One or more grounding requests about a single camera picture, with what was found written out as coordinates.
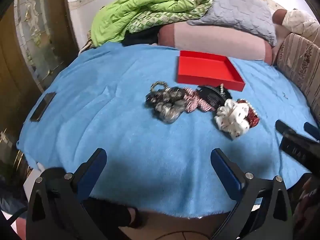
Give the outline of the dark red dotted scrunchie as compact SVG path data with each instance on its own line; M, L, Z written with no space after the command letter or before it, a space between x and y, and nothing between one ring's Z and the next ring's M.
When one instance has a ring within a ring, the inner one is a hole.
M248 105L248 115L245 117L245 119L248 121L250 128L257 126L260 118L257 114L257 111L252 107L251 103L245 99L238 99L237 103L246 103Z

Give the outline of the white dotted scrunchie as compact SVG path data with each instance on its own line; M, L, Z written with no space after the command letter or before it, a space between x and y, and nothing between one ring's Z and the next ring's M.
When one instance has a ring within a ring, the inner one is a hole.
M227 99L225 104L217 109L214 120L218 129L228 133L234 140L250 129L250 124L246 120L248 114L249 105L247 103Z

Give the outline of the black hair claw clip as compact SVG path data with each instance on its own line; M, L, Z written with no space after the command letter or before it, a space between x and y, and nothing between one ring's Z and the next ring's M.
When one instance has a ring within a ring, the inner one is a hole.
M227 99L232 99L228 89L222 84L217 87L212 86L198 86L200 98L209 103L212 107L218 108L225 104Z

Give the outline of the red white plaid scrunchie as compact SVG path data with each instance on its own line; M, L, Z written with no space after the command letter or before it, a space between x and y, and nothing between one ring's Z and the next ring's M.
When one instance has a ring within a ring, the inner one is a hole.
M202 112L213 112L215 110L209 103L200 98L199 91L193 90L191 88L184 88L184 100L187 105L185 107L185 111L187 113L191 113L196 109L199 109Z

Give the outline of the grey black scrunchie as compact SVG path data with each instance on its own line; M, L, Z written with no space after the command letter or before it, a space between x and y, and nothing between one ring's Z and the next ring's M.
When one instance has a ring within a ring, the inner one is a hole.
M156 118L166 124L172 124L186 110L188 103L185 95L186 90L179 87L159 89L146 95L145 104L153 109Z

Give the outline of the striped floral cushion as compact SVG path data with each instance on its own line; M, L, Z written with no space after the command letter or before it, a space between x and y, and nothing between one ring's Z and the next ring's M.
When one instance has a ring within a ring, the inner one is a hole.
M291 33L279 48L276 65L300 89L319 122L319 46Z

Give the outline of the dark phone on blanket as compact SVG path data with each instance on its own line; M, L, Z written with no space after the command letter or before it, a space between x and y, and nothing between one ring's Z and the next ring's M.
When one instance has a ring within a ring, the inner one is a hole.
M39 122L45 113L46 109L50 105L53 98L56 96L56 92L48 93L44 96L44 98L41 100L39 105L36 107L35 111L30 117L31 122Z

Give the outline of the pink bolster cushion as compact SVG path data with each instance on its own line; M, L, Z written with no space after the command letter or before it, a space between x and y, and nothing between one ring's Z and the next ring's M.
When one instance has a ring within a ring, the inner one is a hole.
M273 60L272 47L263 38L215 25L168 24L159 31L158 44L242 60L264 61L269 65Z

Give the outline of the blue towel blanket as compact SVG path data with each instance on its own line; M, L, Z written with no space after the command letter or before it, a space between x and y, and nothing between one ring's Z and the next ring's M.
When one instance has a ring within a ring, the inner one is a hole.
M119 43L81 53L48 88L56 96L41 120L25 120L17 148L31 167L68 172L103 148L107 165L93 197L177 217L233 208L210 163L215 148L243 171L265 179L279 175L293 186L306 169L279 150L275 123L282 120L300 134L305 122L316 124L301 91L262 61L232 59L245 81L232 97L252 104L258 126L231 140L217 129L212 113L201 111L167 125L146 108L145 96L156 81L175 85L179 54L169 47Z

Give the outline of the red tray box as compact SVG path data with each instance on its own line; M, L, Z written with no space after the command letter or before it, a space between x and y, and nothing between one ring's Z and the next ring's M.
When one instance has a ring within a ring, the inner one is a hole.
M176 82L243 91L245 82L228 57L198 51L180 51Z

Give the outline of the white patterned cloth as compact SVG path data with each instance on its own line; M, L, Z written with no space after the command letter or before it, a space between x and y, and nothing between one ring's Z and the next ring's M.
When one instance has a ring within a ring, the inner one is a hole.
M319 22L311 15L300 10L287 11L282 26L305 38L316 35L319 30Z

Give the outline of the grey quilted pillow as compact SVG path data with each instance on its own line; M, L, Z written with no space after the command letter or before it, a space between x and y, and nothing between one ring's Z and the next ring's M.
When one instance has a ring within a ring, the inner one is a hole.
M203 17L187 23L233 28L263 38L273 47L277 43L271 11L267 3L260 0L213 0Z

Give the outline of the ornate glass door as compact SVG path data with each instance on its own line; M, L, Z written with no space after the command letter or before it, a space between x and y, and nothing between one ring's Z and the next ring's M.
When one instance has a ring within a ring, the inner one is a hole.
M21 53L40 91L78 54L67 0L14 0Z

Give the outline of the green quilt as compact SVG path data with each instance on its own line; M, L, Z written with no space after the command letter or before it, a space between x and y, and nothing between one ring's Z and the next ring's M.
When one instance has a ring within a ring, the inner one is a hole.
M187 20L198 20L213 0L116 0L93 18L90 39L95 48L106 42L120 42L125 33Z

